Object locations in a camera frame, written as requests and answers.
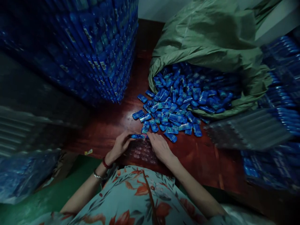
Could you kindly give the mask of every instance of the green floor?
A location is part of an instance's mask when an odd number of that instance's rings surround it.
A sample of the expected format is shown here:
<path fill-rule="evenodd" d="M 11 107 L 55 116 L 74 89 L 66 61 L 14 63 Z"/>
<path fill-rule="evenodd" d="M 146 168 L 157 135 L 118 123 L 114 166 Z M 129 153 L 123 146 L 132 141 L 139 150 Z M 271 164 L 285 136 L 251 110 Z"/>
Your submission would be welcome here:
<path fill-rule="evenodd" d="M 29 196 L 17 205 L 0 204 L 0 224 L 24 225 L 44 213 L 60 211 L 67 200 L 75 193 L 100 162 L 101 160 L 99 159 L 79 156 L 69 176 L 62 182 Z M 218 202 L 234 203 L 224 191 L 213 187 L 205 188 Z M 180 189 L 186 194 L 186 191 L 182 187 Z"/>

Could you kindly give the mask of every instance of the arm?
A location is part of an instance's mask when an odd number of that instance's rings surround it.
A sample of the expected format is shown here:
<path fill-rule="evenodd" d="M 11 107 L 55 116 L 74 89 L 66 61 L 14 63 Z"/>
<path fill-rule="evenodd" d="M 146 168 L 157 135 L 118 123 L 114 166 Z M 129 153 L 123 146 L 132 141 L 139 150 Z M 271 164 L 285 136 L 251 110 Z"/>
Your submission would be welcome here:
<path fill-rule="evenodd" d="M 147 135 L 152 144 L 153 151 L 159 160 L 162 161 L 180 181 L 204 216 L 211 218 L 216 215 L 226 214 L 223 207 L 182 166 L 178 158 L 171 152 L 166 140 L 158 134 L 148 132 Z"/>
<path fill-rule="evenodd" d="M 108 166 L 113 164 L 113 162 L 128 148 L 129 143 L 134 140 L 132 138 L 128 139 L 130 134 L 132 134 L 132 132 L 125 131 L 117 137 L 114 147 L 105 157 L 105 162 Z M 104 177 L 106 172 L 107 168 L 103 165 L 103 163 L 101 163 L 95 171 L 95 173 L 101 177 Z M 82 208 L 96 195 L 96 191 L 98 190 L 100 183 L 101 179 L 98 179 L 94 176 L 94 174 L 91 174 L 83 185 L 81 185 L 67 201 L 60 212 L 79 213 Z"/>

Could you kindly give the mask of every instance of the red wooden surface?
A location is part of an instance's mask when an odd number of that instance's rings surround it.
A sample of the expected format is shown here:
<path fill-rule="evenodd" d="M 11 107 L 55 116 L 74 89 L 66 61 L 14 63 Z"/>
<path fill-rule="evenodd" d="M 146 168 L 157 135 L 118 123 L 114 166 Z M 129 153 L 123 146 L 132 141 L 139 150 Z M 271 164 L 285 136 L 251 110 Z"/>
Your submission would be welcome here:
<path fill-rule="evenodd" d="M 139 120 L 135 121 L 132 114 L 143 108 L 143 103 L 137 99 L 137 95 L 144 94 L 148 89 L 151 58 L 147 52 L 140 54 L 140 57 L 142 58 L 135 60 L 121 105 L 103 105 L 102 109 L 92 116 L 88 125 L 66 144 L 66 150 L 84 154 L 92 149 L 93 152 L 89 156 L 103 158 L 113 147 L 116 137 L 125 129 L 141 132 L 142 124 Z M 201 184 L 244 193 L 245 182 L 239 152 L 216 149 L 203 129 L 202 132 L 203 137 L 188 136 L 180 132 L 176 143 L 173 144 L 169 140 L 167 142 L 182 165 Z M 121 158 L 120 161 L 124 165 L 139 165 L 166 175 L 171 174 L 161 163 L 145 164 L 129 156 Z"/>

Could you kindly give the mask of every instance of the hand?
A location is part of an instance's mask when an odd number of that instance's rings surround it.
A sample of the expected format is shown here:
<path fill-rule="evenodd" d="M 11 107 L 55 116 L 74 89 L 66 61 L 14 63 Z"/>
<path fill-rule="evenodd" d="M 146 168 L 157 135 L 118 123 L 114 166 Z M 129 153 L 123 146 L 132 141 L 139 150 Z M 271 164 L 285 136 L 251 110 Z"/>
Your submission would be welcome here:
<path fill-rule="evenodd" d="M 160 161 L 167 164 L 176 158 L 176 156 L 171 152 L 168 143 L 161 135 L 150 132 L 147 132 L 147 135 L 150 139 L 152 149 Z"/>
<path fill-rule="evenodd" d="M 113 162 L 126 151 L 131 141 L 135 140 L 133 138 L 129 138 L 129 135 L 134 133 L 135 132 L 126 130 L 116 138 L 115 145 L 113 146 L 112 150 L 109 153 L 107 153 L 105 157 L 105 163 L 108 166 L 113 164 Z"/>

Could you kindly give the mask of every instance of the green plastic bag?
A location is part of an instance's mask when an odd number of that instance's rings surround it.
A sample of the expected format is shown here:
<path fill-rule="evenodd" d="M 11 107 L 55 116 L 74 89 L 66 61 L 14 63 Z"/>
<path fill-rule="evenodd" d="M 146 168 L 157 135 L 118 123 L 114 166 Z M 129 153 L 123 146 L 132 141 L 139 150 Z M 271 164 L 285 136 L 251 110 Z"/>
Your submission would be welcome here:
<path fill-rule="evenodd" d="M 223 119 L 255 107 L 271 84 L 268 67 L 261 65 L 262 52 L 253 44 L 255 25 L 253 11 L 239 11 L 234 0 L 193 0 L 162 30 L 152 54 L 151 90 L 157 93 L 153 77 L 164 66 L 185 61 L 242 76 L 242 97 L 232 102 L 231 110 L 220 114 L 193 112 Z"/>

